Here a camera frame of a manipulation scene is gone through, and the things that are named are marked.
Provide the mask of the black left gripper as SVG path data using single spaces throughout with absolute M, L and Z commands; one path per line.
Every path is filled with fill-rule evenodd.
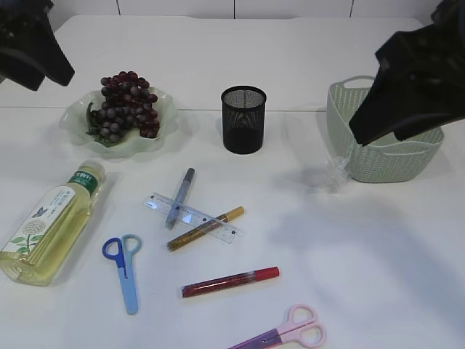
M 52 1 L 1 1 L 1 75 L 31 91 L 45 77 L 63 87 L 75 71 L 54 37 Z

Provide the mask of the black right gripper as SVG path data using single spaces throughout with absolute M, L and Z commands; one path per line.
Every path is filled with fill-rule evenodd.
M 464 2 L 441 1 L 432 23 L 395 32 L 375 53 L 379 69 L 349 121 L 357 144 L 399 141 L 464 119 Z M 413 85 L 451 89 L 414 97 Z

